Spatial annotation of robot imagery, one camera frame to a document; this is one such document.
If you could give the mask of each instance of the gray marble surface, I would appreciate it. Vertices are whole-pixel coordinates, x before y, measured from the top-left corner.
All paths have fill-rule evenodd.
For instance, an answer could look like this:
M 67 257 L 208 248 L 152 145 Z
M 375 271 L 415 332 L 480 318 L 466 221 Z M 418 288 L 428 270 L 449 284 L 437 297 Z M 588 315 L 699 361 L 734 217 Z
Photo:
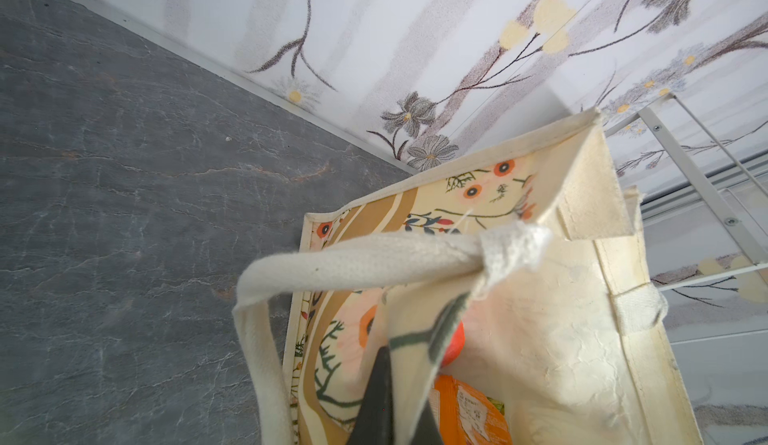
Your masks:
M 407 177 L 67 0 L 0 0 L 0 126 L 4 444 L 258 443 L 238 273 Z

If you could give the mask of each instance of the snack package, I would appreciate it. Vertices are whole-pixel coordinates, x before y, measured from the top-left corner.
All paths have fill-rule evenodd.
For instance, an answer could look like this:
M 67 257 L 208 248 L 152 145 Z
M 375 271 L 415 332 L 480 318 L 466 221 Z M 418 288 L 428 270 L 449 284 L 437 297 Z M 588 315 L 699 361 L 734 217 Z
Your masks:
M 504 404 L 450 375 L 440 375 L 429 392 L 429 406 L 445 445 L 506 445 L 512 443 Z

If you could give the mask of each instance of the tote bag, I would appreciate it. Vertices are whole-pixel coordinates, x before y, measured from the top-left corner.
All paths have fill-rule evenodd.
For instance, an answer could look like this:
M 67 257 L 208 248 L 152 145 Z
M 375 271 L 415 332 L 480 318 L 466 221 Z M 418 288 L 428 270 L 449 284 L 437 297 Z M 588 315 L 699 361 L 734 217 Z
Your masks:
M 438 373 L 504 403 L 517 445 L 701 443 L 641 197 L 620 190 L 600 124 L 588 110 L 306 214 L 299 253 L 252 263 L 233 314 L 263 443 L 359 438 L 382 379 L 384 441 L 418 443 Z M 281 367 L 266 301 L 284 291 Z M 459 321 L 466 344 L 440 369 Z

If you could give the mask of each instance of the red round object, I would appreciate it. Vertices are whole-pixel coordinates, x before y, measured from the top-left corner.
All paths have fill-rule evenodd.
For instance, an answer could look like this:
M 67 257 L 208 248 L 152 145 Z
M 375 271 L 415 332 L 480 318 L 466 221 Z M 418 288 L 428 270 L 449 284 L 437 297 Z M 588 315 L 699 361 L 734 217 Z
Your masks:
M 458 323 L 458 327 L 456 328 L 456 331 L 453 334 L 453 338 L 451 338 L 451 343 L 448 344 L 448 348 L 446 349 L 446 354 L 442 356 L 442 363 L 440 363 L 440 367 L 446 367 L 451 362 L 455 361 L 456 357 L 458 357 L 458 355 L 462 353 L 463 349 L 464 349 L 464 322 L 460 321 Z

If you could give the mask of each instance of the bag handle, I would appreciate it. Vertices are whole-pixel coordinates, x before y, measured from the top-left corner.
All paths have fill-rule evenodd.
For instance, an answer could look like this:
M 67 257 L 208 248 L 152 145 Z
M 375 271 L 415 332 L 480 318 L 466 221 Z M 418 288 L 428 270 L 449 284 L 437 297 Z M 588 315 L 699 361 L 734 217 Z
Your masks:
M 232 314 L 260 415 L 268 417 L 261 420 L 263 443 L 293 442 L 288 392 L 270 330 L 270 297 L 440 281 L 485 269 L 485 280 L 473 295 L 482 298 L 513 270 L 536 266 L 551 236 L 545 226 L 514 221 L 475 235 L 367 235 L 320 252 L 272 255 L 251 263 L 237 281 Z

